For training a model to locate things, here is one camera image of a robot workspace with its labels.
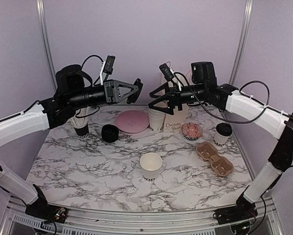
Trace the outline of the white paper cup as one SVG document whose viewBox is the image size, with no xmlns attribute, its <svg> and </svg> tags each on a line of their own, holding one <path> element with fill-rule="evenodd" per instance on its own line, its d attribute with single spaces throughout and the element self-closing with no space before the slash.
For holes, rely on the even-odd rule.
<svg viewBox="0 0 293 235">
<path fill-rule="evenodd" d="M 224 136 L 224 135 L 220 134 L 218 131 L 216 131 L 215 135 L 214 135 L 214 139 L 212 141 L 212 144 L 216 148 L 223 147 L 230 137 L 231 136 Z"/>
<path fill-rule="evenodd" d="M 163 160 L 157 153 L 146 153 L 140 157 L 139 160 L 142 176 L 147 182 L 152 182 L 159 174 L 162 167 Z"/>
</svg>

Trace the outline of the brown cardboard cup carrier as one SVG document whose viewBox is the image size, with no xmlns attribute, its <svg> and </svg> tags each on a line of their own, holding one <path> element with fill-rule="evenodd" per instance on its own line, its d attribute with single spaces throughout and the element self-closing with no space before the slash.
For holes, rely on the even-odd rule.
<svg viewBox="0 0 293 235">
<path fill-rule="evenodd" d="M 213 144 L 202 142 L 196 146 L 196 152 L 203 161 L 209 162 L 211 169 L 217 176 L 226 177 L 233 172 L 233 164 L 226 157 L 219 155 Z"/>
</svg>

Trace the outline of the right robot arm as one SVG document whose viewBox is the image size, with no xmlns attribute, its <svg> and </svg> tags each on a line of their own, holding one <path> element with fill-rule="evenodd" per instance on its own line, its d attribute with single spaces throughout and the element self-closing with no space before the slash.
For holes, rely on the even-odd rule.
<svg viewBox="0 0 293 235">
<path fill-rule="evenodd" d="M 166 83 L 150 92 L 153 101 L 149 108 L 173 115 L 174 109 L 182 110 L 183 104 L 199 102 L 210 104 L 245 118 L 245 124 L 255 123 L 278 140 L 268 163 L 240 195 L 232 208 L 236 219 L 243 219 L 251 207 L 268 189 L 272 188 L 281 175 L 293 167 L 293 113 L 287 114 L 251 97 L 230 84 L 217 84 L 212 62 L 195 62 L 191 65 L 192 82 L 178 86 L 180 72 L 174 72 L 166 63 L 159 66 Z"/>
</svg>

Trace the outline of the paper takeout bag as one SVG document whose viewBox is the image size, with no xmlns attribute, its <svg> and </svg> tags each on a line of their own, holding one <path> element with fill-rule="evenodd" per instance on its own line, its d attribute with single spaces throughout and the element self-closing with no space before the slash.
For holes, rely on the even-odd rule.
<svg viewBox="0 0 293 235">
<path fill-rule="evenodd" d="M 186 84 L 185 79 L 177 74 L 178 79 L 184 84 Z M 166 79 L 164 75 L 161 76 L 161 84 L 164 84 Z M 175 132 L 179 133 L 181 131 L 182 125 L 185 123 L 186 119 L 189 116 L 189 107 L 187 104 L 182 105 L 182 111 L 178 110 L 178 107 L 174 109 L 174 115 L 166 114 L 165 120 L 163 123 L 163 132 Z"/>
</svg>

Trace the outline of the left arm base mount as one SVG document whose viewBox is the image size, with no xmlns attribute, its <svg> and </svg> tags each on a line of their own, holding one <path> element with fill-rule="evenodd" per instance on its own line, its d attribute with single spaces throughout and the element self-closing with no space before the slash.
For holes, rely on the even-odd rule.
<svg viewBox="0 0 293 235">
<path fill-rule="evenodd" d="M 33 204 L 26 205 L 25 213 L 36 218 L 64 224 L 68 209 L 49 204 L 42 190 L 35 184 L 33 187 L 37 191 L 38 199 Z"/>
</svg>

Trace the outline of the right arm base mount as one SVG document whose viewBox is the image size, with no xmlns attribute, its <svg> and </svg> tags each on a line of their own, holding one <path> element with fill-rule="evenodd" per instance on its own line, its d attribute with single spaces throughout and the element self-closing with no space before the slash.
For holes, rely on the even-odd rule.
<svg viewBox="0 0 293 235">
<path fill-rule="evenodd" d="M 249 218 L 255 218 L 257 215 L 258 212 L 255 204 L 250 203 L 242 195 L 240 195 L 235 206 L 215 210 L 213 218 L 218 221 L 219 225 L 222 225 Z"/>
</svg>

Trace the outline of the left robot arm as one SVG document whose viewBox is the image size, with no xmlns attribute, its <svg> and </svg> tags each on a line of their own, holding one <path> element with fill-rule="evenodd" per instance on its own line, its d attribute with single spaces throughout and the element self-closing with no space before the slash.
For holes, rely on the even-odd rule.
<svg viewBox="0 0 293 235">
<path fill-rule="evenodd" d="M 111 105 L 126 100 L 136 102 L 143 84 L 106 80 L 101 85 L 85 86 L 92 78 L 80 65 L 69 65 L 56 73 L 57 90 L 53 97 L 35 101 L 29 108 L 0 119 L 0 147 L 31 133 L 53 129 L 65 124 L 77 110 Z M 43 193 L 9 169 L 0 159 L 0 187 L 22 199 L 41 218 L 52 210 Z"/>
</svg>

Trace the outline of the black cup lid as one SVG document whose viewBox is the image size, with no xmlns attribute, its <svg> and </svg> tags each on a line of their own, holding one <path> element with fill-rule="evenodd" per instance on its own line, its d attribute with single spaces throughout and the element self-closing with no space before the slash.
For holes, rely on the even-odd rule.
<svg viewBox="0 0 293 235">
<path fill-rule="evenodd" d="M 216 131 L 219 135 L 225 136 L 225 137 L 229 137 L 232 135 L 232 127 L 230 124 L 228 123 L 219 123 L 216 126 Z"/>
<path fill-rule="evenodd" d="M 142 91 L 143 83 L 140 78 L 137 78 L 134 82 L 133 93 L 127 98 L 127 104 L 135 103 Z"/>
</svg>

